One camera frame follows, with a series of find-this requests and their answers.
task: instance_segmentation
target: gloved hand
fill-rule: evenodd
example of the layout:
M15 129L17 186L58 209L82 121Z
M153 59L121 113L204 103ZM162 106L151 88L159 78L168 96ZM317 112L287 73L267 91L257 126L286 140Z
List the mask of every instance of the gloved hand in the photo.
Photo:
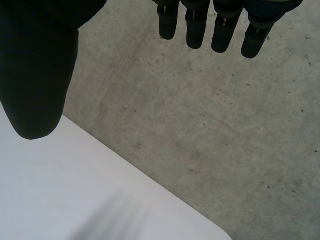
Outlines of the gloved hand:
M157 5L163 39L171 40L176 33L180 0L153 0ZM181 0L187 8L186 43L192 49L199 49L206 31L208 10L211 0ZM234 35L239 17L245 8L250 25L245 33L241 53L253 59L260 52L274 24L287 12L297 8L303 0L213 0L218 13L212 38L212 49L224 53Z

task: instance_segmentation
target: finger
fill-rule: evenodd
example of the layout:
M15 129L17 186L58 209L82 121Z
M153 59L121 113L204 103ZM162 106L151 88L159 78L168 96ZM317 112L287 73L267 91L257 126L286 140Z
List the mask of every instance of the finger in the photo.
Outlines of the finger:
M218 16L211 47L217 53L224 53L230 45L244 6L242 0L213 0L213 4Z
M264 45L275 22L284 14L272 18L258 18L249 14L250 25L245 33L241 54L247 59L255 58Z
M242 55L249 59L256 57L274 24L302 2L303 0L244 0L250 25L245 33Z
M186 43L192 49L199 49L204 41L210 1L181 0L187 8L185 15L187 25Z
M180 0L158 1L159 33L165 40L174 38L177 29Z

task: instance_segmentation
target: black fingertip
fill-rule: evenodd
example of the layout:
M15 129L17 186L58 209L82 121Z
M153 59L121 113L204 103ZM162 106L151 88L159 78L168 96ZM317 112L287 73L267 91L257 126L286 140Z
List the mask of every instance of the black fingertip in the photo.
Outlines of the black fingertip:
M168 6L158 6L157 13L159 15L159 34L165 40L174 38L177 29L179 3Z
M270 26L266 29L257 29L250 24L245 33L245 39L241 49L242 56L247 59L255 58L264 45L272 27L273 26Z
M230 45L231 39L234 35L234 29L226 29L225 27L223 27L223 22L224 22L224 19L218 16L216 20L214 34L212 38L212 44L211 44L212 50L219 54L222 54L225 51L227 51Z

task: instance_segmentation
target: white table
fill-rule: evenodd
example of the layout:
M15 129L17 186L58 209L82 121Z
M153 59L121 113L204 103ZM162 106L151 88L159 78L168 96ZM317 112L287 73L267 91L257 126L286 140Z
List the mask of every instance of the white table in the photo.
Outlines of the white table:
M231 240L66 117L29 141L0 104L1 240Z

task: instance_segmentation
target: concrete floor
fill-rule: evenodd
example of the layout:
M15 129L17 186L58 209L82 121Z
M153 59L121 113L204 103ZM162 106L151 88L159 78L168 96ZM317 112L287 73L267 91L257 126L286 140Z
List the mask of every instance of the concrete floor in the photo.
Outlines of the concrete floor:
M241 56L158 34L151 0L109 0L80 30L65 115L233 240L320 239L320 23L306 0Z

